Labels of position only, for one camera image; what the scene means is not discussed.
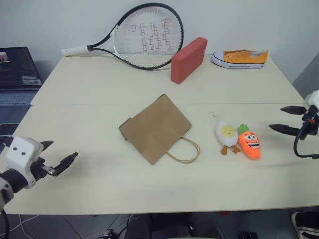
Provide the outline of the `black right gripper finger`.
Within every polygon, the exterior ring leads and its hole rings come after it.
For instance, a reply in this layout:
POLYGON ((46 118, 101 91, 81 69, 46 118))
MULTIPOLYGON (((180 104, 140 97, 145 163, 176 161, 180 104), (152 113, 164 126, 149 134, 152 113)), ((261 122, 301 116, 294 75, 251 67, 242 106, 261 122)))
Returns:
POLYGON ((307 112, 307 109, 303 106, 286 106, 280 110, 292 115, 304 115, 307 112))
POLYGON ((289 125, 285 124, 270 124, 269 128, 276 132, 291 136, 297 136, 298 132, 300 131, 299 128, 290 127, 289 125))

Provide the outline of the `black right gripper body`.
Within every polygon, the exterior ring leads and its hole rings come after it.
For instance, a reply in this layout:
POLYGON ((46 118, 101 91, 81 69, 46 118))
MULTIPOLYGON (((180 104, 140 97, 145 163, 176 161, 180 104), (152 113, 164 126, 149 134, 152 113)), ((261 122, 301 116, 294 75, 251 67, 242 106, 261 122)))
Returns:
POLYGON ((299 140, 305 140, 307 135, 318 134, 319 129, 319 110, 316 106, 310 106, 310 108, 306 111, 304 116, 302 117, 303 126, 299 131, 299 140))

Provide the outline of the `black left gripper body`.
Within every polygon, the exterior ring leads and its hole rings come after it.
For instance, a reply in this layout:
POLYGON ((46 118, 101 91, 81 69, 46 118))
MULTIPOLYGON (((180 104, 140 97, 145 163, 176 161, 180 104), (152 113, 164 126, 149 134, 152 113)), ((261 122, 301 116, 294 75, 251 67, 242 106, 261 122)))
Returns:
POLYGON ((44 163, 44 159, 38 159, 31 164, 30 170, 36 182, 46 177, 46 175, 56 176, 56 170, 52 167, 47 167, 44 163))

